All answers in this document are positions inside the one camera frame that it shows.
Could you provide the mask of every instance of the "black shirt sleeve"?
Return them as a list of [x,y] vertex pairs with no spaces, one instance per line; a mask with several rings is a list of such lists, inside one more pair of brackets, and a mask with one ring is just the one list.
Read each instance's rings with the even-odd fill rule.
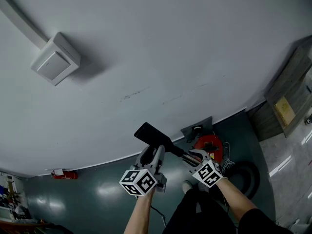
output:
[[291,231],[277,226],[259,209],[246,212],[238,225],[238,234],[292,234]]

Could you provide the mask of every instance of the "floor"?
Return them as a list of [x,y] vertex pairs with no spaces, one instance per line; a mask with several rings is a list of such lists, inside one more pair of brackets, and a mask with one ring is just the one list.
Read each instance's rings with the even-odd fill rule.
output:
[[[261,182],[253,202],[274,220],[274,197],[268,168],[248,117],[240,113],[218,123],[214,129],[223,141],[230,143],[233,161],[251,161],[258,167]],[[176,144],[184,150],[191,148],[183,139]],[[118,182],[134,160],[132,157],[79,170],[77,180],[55,180],[50,176],[28,179],[25,191],[30,213],[35,218],[60,224],[75,234],[122,233],[136,199],[128,195]],[[166,153],[161,169],[168,179],[167,188],[164,194],[155,194],[153,206],[169,221],[183,198],[182,182],[195,180],[181,160],[171,153]],[[149,233],[159,234],[163,229],[160,215],[151,211]]]
[[260,142],[272,172],[276,220],[281,226],[290,226],[298,218],[306,223],[312,216],[312,198],[308,198],[312,196],[311,134],[312,126],[302,121],[288,138],[280,134]]

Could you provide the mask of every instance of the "black pants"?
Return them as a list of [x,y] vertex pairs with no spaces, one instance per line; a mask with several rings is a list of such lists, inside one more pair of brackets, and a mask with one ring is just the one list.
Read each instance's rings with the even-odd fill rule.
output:
[[[201,213],[196,213],[196,204]],[[235,226],[223,208],[209,193],[189,190],[171,217],[163,234],[199,233],[235,234]]]

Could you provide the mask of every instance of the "red fire extinguisher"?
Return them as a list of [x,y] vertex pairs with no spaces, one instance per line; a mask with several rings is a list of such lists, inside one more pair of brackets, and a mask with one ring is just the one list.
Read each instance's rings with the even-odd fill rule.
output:
[[63,169],[55,169],[51,172],[55,179],[77,179],[78,174],[74,171],[64,171]]

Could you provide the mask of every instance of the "person's left arm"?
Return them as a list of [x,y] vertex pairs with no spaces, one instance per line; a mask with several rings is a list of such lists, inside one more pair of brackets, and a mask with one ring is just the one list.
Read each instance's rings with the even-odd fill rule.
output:
[[147,234],[154,191],[138,197],[124,234]]

